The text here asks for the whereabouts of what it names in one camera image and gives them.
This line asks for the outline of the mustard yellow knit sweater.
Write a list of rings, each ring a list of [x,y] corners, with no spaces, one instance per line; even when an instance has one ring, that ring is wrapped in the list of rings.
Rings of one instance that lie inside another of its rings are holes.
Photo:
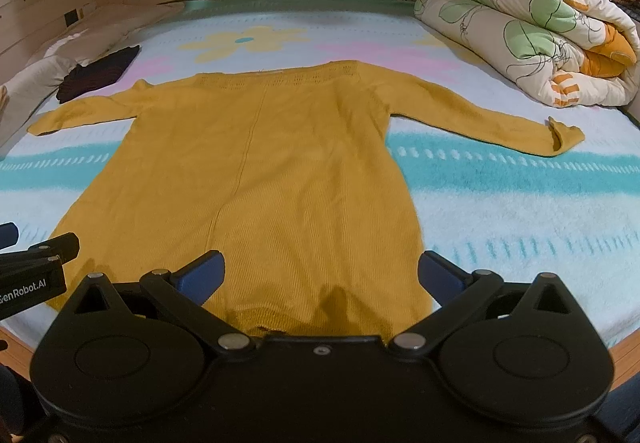
[[[217,250],[226,276],[206,307],[244,333],[393,337],[431,311],[416,209],[385,145],[394,116],[540,157],[584,139],[362,62],[139,81],[29,129],[131,123],[56,226],[79,239],[66,277],[136,281]]]

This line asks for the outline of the floral pastel bed blanket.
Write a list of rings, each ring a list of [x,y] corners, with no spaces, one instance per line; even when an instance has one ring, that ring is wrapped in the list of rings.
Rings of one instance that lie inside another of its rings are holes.
[[[122,87],[202,71],[196,44],[238,48],[210,65],[241,72],[361,62],[432,81],[478,106],[554,118],[585,140],[544,159],[395,118],[386,157],[404,181],[424,245],[465,270],[507,281],[557,273],[608,345],[639,326],[639,131],[620,111],[533,102],[470,51],[426,28],[399,0],[199,0],[127,43],[140,54]]]

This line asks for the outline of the white pillow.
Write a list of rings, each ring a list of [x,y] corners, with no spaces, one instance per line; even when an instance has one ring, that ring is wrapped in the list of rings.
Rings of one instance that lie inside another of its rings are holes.
[[[6,143],[78,65],[98,59],[139,29],[182,10],[182,3],[107,5],[40,47],[34,58],[1,85],[1,142]]]

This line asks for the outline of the dark maroon folded garment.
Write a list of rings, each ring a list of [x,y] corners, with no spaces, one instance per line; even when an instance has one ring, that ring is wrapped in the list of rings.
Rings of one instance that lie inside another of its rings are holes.
[[[78,96],[116,83],[140,53],[141,46],[127,46],[90,62],[77,65],[63,79],[56,92],[58,103],[70,102]]]

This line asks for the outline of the rolled floral comforter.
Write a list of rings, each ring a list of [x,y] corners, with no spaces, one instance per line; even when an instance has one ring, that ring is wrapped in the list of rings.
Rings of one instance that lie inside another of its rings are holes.
[[[609,0],[416,0],[416,18],[556,108],[639,92],[639,33]]]

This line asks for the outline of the black wall socket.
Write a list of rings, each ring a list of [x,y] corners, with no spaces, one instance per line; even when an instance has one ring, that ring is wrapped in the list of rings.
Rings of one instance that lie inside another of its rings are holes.
[[[65,20],[66,27],[70,27],[71,25],[73,25],[75,22],[79,20],[78,11],[70,10],[69,12],[65,13],[64,20]]]

